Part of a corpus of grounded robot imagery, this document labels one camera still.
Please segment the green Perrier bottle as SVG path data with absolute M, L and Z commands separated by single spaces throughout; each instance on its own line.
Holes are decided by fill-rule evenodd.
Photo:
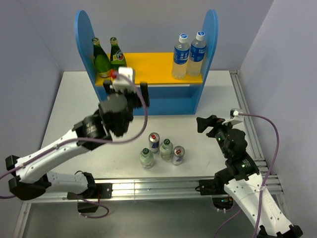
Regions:
M 127 67 L 125 56 L 118 45 L 116 37 L 110 38 L 111 52 L 110 52 L 110 64 L 113 70 L 118 71 L 119 67 Z
M 111 72 L 111 64 L 109 58 L 102 49 L 98 38 L 94 37 L 92 39 L 92 44 L 94 48 L 94 65 L 96 71 L 100 77 L 109 78 Z

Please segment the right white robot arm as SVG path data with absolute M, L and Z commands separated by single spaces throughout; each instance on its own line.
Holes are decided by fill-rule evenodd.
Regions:
M 257 238 L 299 238 L 303 231 L 293 225 L 279 209 L 264 184 L 262 174 L 254 159 L 247 153 L 245 132 L 234 128 L 242 122 L 239 116 L 225 120 L 211 115 L 196 118 L 197 131 L 211 131 L 225 158 L 225 169 L 215 173 L 213 179 L 201 179 L 195 188 L 201 195 L 228 194 L 237 203 L 254 226 Z

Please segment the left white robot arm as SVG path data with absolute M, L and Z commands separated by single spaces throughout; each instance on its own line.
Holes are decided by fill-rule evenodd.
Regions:
M 121 77 L 104 83 L 104 88 L 108 95 L 98 109 L 61 138 L 31 155 L 6 158 L 7 172 L 13 176 L 8 181 L 11 197 L 27 201 L 46 192 L 67 192 L 83 198 L 96 194 L 97 185 L 91 173 L 68 175 L 53 172 L 53 169 L 104 144 L 114 143 L 113 136 L 121 137 L 127 132 L 133 110 L 146 110 L 150 105 L 147 83 L 137 88 Z

